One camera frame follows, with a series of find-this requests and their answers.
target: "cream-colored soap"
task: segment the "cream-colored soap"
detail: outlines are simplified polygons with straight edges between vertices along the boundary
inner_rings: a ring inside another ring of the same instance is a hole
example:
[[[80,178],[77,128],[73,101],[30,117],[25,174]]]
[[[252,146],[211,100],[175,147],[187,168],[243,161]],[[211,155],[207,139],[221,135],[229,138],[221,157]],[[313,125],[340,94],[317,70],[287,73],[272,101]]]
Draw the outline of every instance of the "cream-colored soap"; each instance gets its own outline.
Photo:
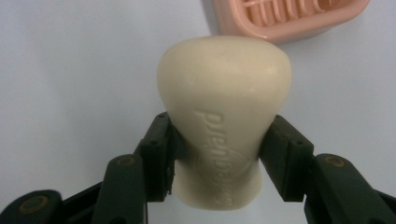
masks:
[[[256,197],[260,144],[290,82],[287,55],[257,39],[195,38],[165,52],[158,88],[186,147],[173,185],[182,202],[233,210]]]

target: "soap dish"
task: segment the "soap dish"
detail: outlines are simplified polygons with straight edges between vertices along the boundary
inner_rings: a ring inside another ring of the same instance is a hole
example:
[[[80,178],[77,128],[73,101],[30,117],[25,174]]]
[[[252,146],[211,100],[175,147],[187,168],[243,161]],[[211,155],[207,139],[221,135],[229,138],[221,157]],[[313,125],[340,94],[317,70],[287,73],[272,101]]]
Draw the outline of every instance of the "soap dish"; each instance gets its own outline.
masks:
[[[358,16],[370,0],[213,0],[222,35],[275,44],[318,35]]]

